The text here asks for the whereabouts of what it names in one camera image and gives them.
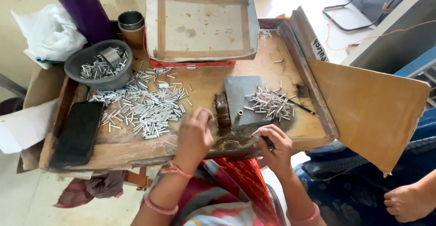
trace purple cylinder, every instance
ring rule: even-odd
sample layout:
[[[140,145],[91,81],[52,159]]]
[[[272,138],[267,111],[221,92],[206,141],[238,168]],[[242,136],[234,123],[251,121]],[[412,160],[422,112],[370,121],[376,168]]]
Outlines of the purple cylinder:
[[[100,0],[59,0],[77,29],[92,44],[114,39],[110,20]]]

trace person's hand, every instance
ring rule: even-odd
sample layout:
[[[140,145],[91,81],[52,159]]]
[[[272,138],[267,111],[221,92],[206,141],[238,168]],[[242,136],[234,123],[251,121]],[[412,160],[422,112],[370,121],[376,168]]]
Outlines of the person's hand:
[[[411,222],[433,212],[436,201],[419,183],[398,187],[384,194],[384,204],[390,214],[401,222]]]
[[[210,110],[199,107],[185,117],[179,129],[175,164],[185,173],[192,174],[213,145],[209,122]]]
[[[292,140],[280,128],[274,124],[263,126],[253,136],[256,140],[255,147],[260,148],[266,164],[279,180],[294,174],[291,166]],[[261,136],[268,137],[274,143],[275,149],[270,151]]]

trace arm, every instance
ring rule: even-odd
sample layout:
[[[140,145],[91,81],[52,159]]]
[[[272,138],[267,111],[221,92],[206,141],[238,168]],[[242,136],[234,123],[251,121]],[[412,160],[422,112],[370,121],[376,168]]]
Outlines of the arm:
[[[183,120],[174,163],[184,173],[193,174],[212,146],[213,139],[208,125],[212,118],[212,112],[197,108]],[[172,210],[176,207],[188,182],[189,178],[180,174],[166,174],[150,192],[149,200],[160,209]],[[169,225],[172,218],[173,216],[160,214],[143,203],[132,225]]]
[[[387,211],[401,223],[426,217],[436,208],[436,170],[384,194],[384,199]]]
[[[320,216],[310,223],[307,222],[307,219],[315,213],[316,208],[292,169],[292,140],[273,124],[259,128],[253,136],[256,138],[256,146],[260,148],[265,162],[282,185],[288,207],[287,217],[291,225],[326,225]],[[275,149],[270,151],[260,136],[268,137],[274,143]]]

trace gray plastic bowl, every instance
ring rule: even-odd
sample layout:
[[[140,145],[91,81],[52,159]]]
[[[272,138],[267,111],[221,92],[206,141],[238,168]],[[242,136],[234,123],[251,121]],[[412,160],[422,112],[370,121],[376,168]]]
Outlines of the gray plastic bowl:
[[[92,65],[95,60],[94,56],[99,55],[101,51],[108,47],[115,48],[117,46],[126,51],[128,55],[126,66],[117,75],[104,79],[84,79],[80,77],[83,64],[89,63]],[[70,78],[77,82],[97,90],[111,91],[122,88],[129,82],[133,73],[132,57],[132,50],[125,42],[120,40],[105,40],[75,52],[65,62],[64,70]]]

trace pink bangle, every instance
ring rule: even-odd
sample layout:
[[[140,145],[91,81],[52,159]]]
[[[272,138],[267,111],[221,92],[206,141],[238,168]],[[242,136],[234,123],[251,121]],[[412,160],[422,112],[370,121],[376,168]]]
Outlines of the pink bangle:
[[[185,178],[192,178],[192,174],[188,174],[180,170],[172,160],[169,161],[170,167],[161,168],[162,173],[177,173]]]
[[[287,216],[288,216],[288,219],[291,222],[291,224],[299,225],[299,224],[311,223],[311,222],[315,221],[320,215],[320,208],[318,207],[318,205],[315,202],[312,202],[312,203],[315,206],[315,212],[313,213],[313,215],[311,217],[309,217],[308,219],[294,221],[294,220],[291,220],[291,218],[289,217],[289,214],[288,214]]]
[[[148,198],[148,195],[149,195],[150,193],[148,193],[148,194],[146,194],[146,195],[144,196],[144,202],[145,202],[145,204],[147,204],[147,206],[150,207],[153,211],[155,211],[155,212],[157,212],[157,213],[160,213],[160,214],[164,214],[164,215],[170,215],[170,216],[171,216],[171,215],[175,215],[175,214],[179,211],[179,206],[178,206],[178,205],[176,205],[176,207],[174,207],[174,209],[172,209],[172,210],[165,210],[165,209],[162,209],[162,208],[160,208],[160,207],[155,206],[153,203],[151,203],[150,199]]]

